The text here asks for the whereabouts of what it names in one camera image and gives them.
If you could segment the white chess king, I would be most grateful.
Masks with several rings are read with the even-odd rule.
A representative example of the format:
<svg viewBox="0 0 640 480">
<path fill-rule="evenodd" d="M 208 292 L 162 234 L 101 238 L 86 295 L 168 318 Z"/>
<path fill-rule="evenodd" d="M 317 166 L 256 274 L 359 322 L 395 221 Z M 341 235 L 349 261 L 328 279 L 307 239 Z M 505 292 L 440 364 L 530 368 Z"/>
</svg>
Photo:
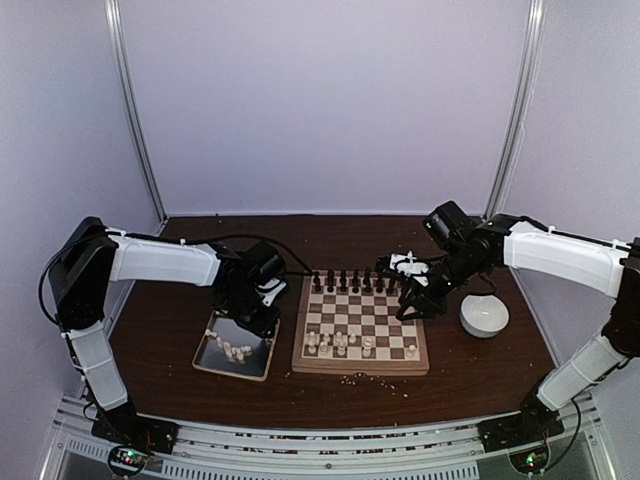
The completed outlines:
<svg viewBox="0 0 640 480">
<path fill-rule="evenodd" d="M 361 356 L 365 359 L 374 358 L 375 340 L 373 337 L 363 337 L 361 341 Z"/>
</svg>

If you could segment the metal tray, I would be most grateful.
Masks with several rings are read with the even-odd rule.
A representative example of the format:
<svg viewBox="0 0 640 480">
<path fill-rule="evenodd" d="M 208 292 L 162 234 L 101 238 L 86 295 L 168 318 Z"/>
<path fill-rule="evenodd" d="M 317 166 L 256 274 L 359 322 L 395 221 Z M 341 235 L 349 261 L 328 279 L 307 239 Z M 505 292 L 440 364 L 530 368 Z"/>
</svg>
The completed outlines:
<svg viewBox="0 0 640 480">
<path fill-rule="evenodd" d="M 194 369 L 244 380 L 265 381 L 271 366 L 280 322 L 271 338 L 261 338 L 233 320 L 213 312 L 195 351 Z"/>
</svg>

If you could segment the white chess knight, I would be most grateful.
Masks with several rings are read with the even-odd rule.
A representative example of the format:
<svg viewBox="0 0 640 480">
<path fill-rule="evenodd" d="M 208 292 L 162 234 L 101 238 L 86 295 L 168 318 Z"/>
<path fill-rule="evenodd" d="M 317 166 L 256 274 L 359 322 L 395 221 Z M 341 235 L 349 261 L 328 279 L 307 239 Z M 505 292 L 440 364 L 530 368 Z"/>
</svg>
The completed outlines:
<svg viewBox="0 0 640 480">
<path fill-rule="evenodd" d="M 330 352 L 330 346 L 327 342 L 321 342 L 319 345 L 319 355 L 321 357 L 326 357 Z"/>
</svg>

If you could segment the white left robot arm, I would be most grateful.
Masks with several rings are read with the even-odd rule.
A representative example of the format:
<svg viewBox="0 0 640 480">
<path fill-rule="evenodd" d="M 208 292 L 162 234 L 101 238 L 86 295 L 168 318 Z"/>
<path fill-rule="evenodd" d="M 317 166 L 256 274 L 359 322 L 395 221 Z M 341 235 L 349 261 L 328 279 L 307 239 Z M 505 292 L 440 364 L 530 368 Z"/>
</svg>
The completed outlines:
<svg viewBox="0 0 640 480">
<path fill-rule="evenodd" d="M 75 369 L 97 407 L 95 437 L 137 449 L 169 452 L 176 423 L 138 414 L 103 326 L 111 284 L 183 283 L 212 290 L 217 310 L 261 339 L 276 332 L 275 301 L 288 289 L 286 262 L 264 238 L 236 252 L 216 239 L 163 239 L 84 218 L 44 267 L 55 303 L 51 322 L 66 341 Z"/>
</svg>

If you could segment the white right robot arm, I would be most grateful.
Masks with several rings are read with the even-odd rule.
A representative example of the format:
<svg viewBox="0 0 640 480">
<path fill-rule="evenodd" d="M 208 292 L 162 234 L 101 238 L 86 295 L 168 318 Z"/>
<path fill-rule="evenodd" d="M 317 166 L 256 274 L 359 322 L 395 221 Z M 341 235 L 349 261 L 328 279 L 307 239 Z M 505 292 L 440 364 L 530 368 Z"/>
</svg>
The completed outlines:
<svg viewBox="0 0 640 480">
<path fill-rule="evenodd" d="M 433 259 L 389 254 L 378 274 L 400 283 L 401 321 L 430 319 L 447 311 L 447 297 L 474 275 L 507 268 L 525 286 L 538 278 L 528 303 L 538 319 L 571 320 L 575 352 L 541 378 L 513 415 L 478 425 L 487 449 L 557 435 L 559 411 L 639 355 L 639 241 L 602 240 L 546 226 L 528 216 L 467 215 L 447 201 L 423 221 L 441 249 Z"/>
</svg>

